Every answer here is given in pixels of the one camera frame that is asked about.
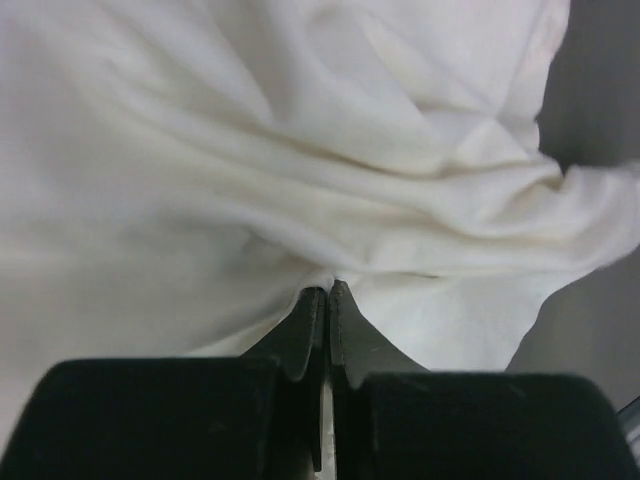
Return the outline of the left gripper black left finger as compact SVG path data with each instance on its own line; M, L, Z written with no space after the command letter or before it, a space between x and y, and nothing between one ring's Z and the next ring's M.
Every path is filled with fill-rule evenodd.
M5 479L310 479L322 468L326 294L236 357L83 359L38 382Z

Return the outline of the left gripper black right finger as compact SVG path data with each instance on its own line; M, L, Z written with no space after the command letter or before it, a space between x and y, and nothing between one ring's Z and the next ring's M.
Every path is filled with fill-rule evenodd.
M634 479L617 414L563 374L431 372L360 312L344 282L328 297L340 479Z

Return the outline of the white t shirt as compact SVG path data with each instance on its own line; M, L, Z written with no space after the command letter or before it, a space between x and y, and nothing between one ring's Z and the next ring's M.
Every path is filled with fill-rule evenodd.
M247 347L349 282L430 369L503 369L639 243L636 167L537 114L565 1L5 1L1 425L52 364Z

